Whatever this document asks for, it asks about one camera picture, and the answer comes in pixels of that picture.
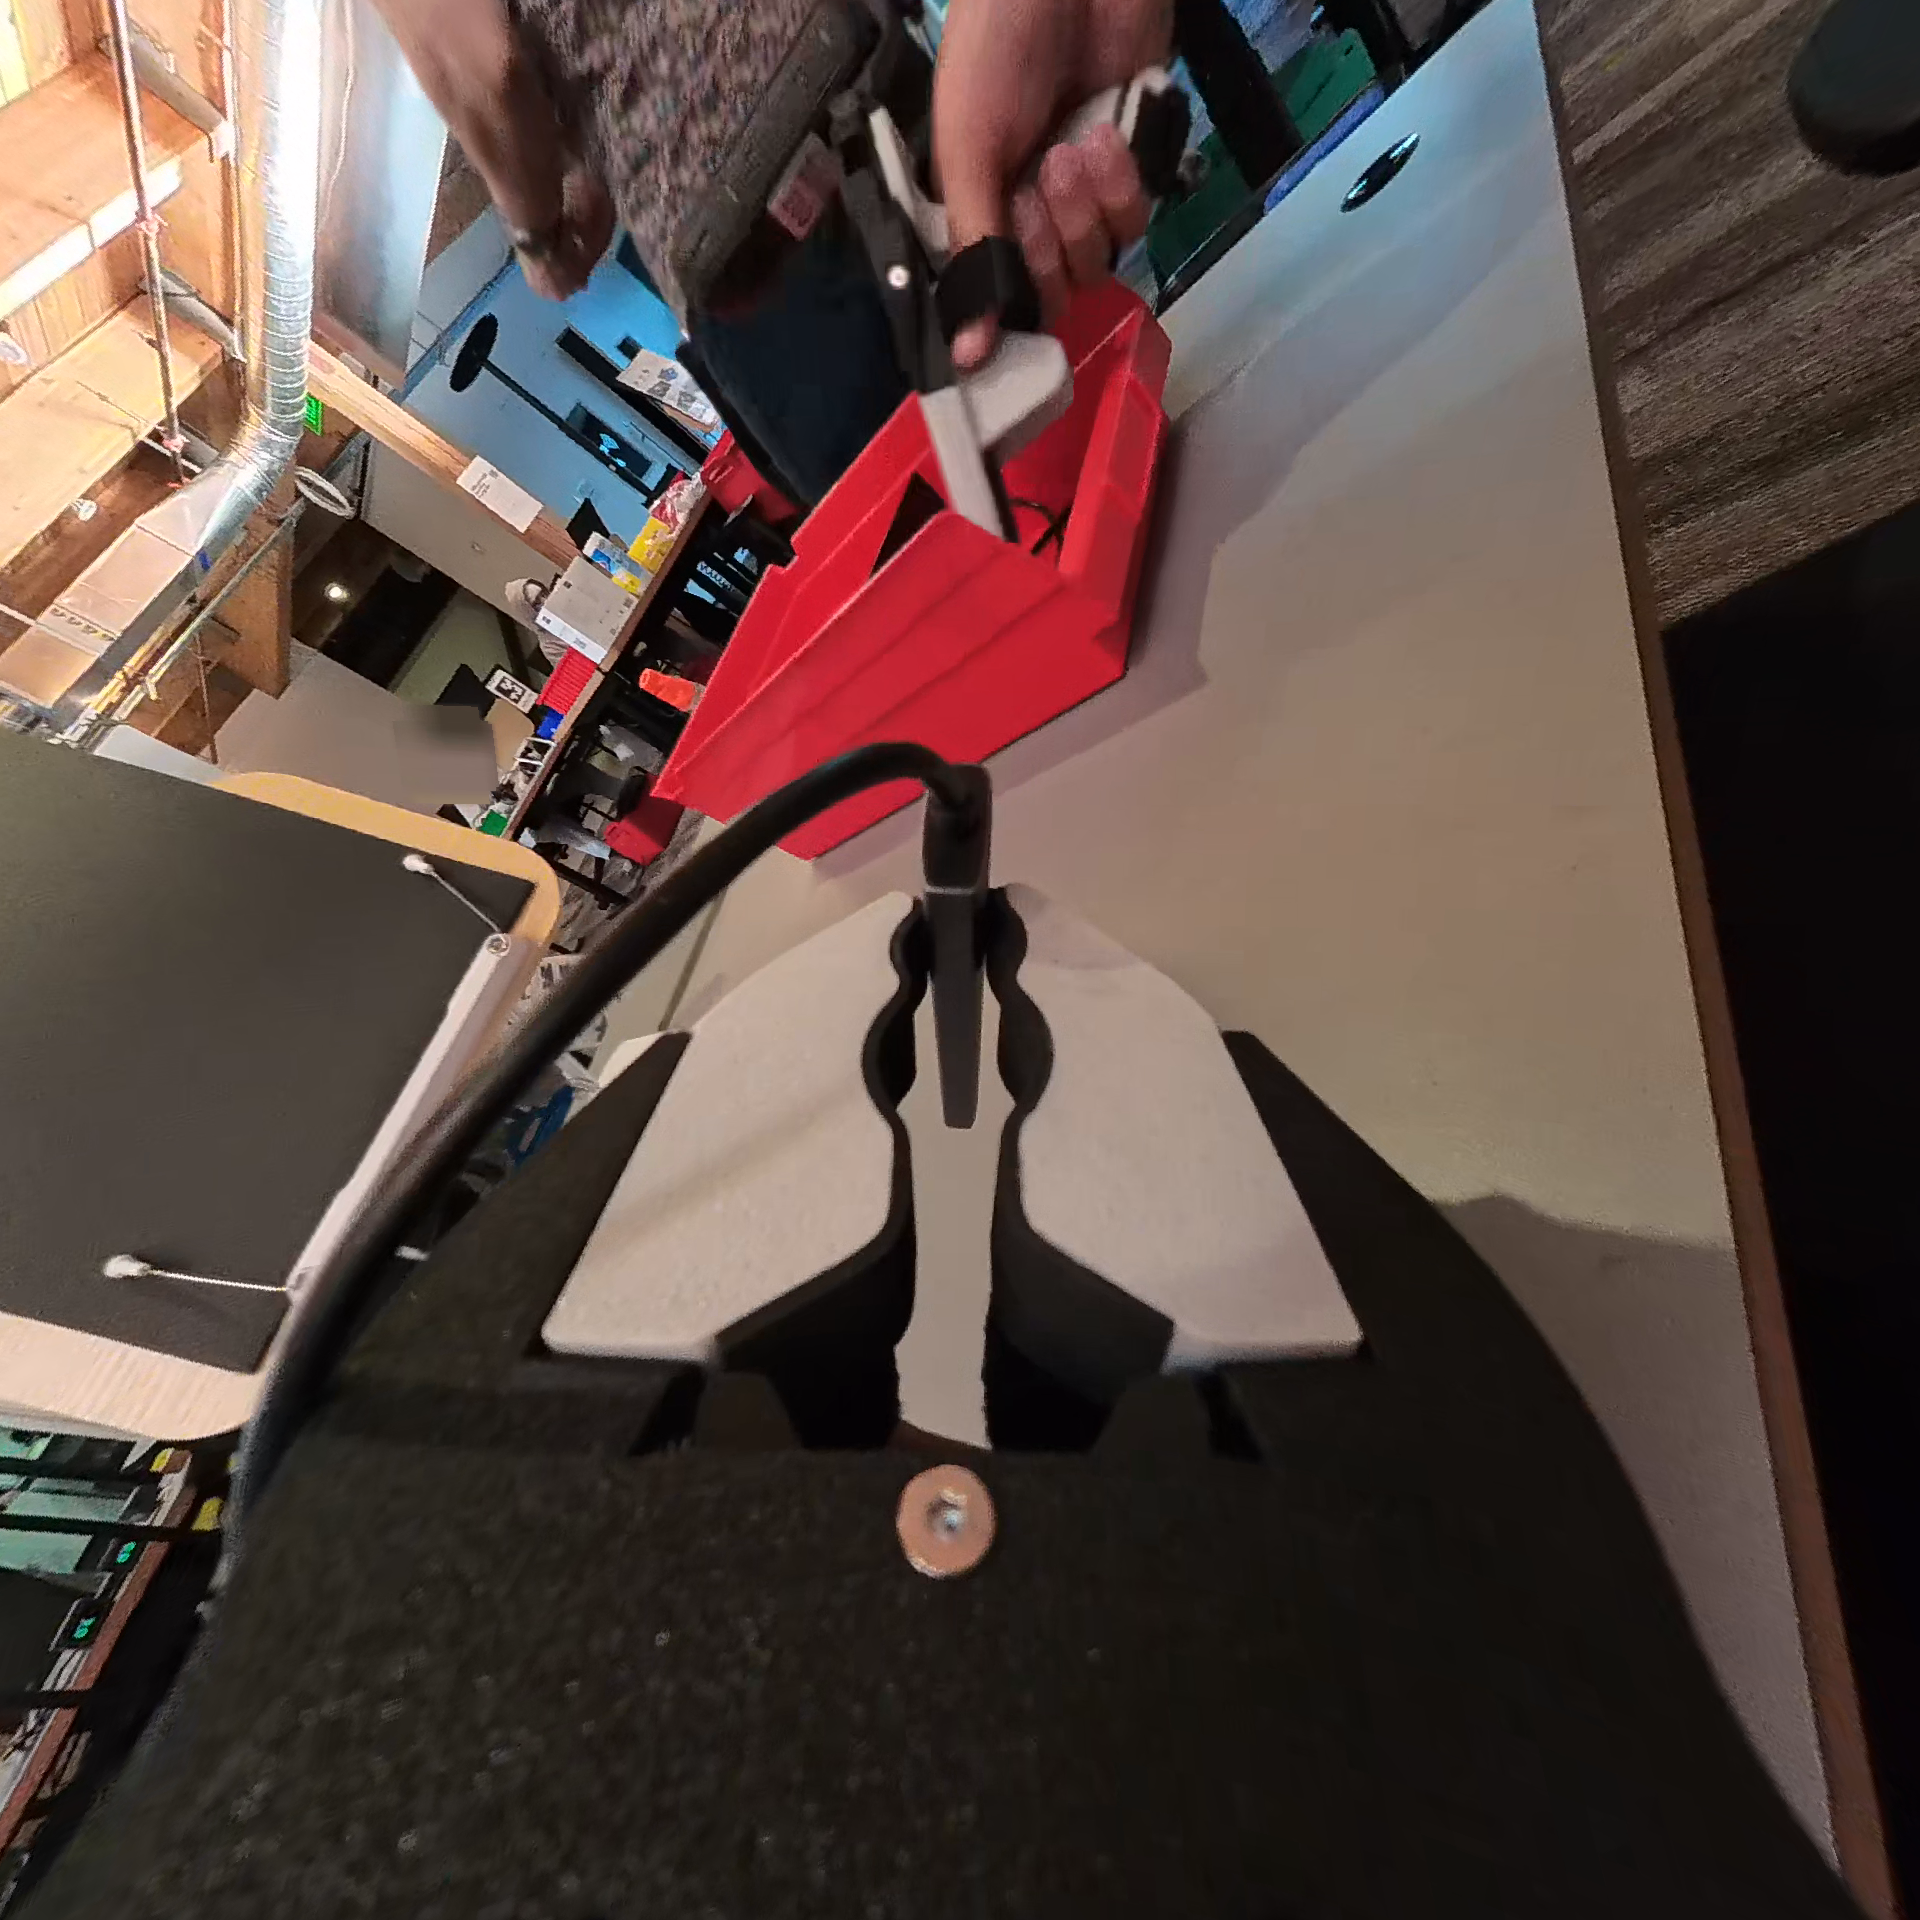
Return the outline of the grey desk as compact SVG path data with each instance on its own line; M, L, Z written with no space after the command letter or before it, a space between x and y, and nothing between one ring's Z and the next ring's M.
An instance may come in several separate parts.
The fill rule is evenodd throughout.
M1135 671L998 870L1248 1024L1372 1350L991 1455L724 1455L602 1916L1900 1910L1700 1019L1534 4L1168 315Z

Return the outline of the white mounting bracket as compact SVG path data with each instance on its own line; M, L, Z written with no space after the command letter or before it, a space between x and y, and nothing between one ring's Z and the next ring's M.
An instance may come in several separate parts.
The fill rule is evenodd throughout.
M344 1187L334 1192L320 1225L302 1248L286 1281L293 1304L312 1289L322 1267L342 1248L348 1231L367 1212L383 1181L391 1179L401 1150L497 1041L537 972L538 958L543 958L538 941L521 934L496 934L471 959L434 1036L376 1125L367 1150Z

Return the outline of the wooden board with black mat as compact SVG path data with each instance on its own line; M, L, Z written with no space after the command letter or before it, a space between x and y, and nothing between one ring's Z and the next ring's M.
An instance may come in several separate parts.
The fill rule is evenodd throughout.
M468 964L558 920L528 847L7 731L4 1427L245 1427L309 1311L287 1275Z

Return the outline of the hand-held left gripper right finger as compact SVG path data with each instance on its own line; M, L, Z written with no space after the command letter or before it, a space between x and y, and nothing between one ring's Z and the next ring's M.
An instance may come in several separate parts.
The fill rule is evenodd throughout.
M1213 1017L1031 884L996 903L990 1325L1045 1375L1351 1357L1360 1320Z

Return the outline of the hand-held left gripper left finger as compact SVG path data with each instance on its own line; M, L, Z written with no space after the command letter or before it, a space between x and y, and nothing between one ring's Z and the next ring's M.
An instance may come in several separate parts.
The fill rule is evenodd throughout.
M896 1243L921 903L881 895L687 1033L543 1319L549 1350L716 1364Z

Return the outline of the red plastic bin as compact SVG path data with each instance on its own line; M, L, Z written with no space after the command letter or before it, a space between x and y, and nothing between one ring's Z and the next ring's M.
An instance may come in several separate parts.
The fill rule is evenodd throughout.
M1061 321L1071 405L1001 468L1002 543L948 511L871 579L912 470L938 488L904 400L792 537L710 671L656 792L729 823L857 745L984 761L1118 684L1168 436L1169 342L1110 281Z

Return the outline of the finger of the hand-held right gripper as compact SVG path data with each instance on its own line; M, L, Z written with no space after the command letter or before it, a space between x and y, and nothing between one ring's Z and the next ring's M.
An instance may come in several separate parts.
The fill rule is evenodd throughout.
M921 395L921 419L938 467L944 502L984 535L1010 543L1017 523L991 457L1010 421L998 389L935 389Z

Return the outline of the person's right hand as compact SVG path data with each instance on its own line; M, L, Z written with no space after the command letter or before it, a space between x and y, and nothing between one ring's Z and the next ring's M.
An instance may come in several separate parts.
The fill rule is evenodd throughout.
M1149 196L1116 127L1061 136L1069 112L1169 57L1169 3L952 3L929 88L948 249L1008 238L1041 321L1112 273Z

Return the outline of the green bin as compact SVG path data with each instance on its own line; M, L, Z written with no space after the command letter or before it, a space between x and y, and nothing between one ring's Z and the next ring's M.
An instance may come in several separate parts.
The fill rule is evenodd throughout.
M1248 182L1220 133L1183 155L1183 188L1148 227L1151 307L1175 307L1236 243L1383 103L1376 64L1352 29L1319 31L1271 71L1303 147L1262 182Z

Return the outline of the silver air duct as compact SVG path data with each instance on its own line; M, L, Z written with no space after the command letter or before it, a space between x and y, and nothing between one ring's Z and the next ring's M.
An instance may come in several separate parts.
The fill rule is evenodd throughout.
M71 736L284 685L322 7L4 4L4 707Z

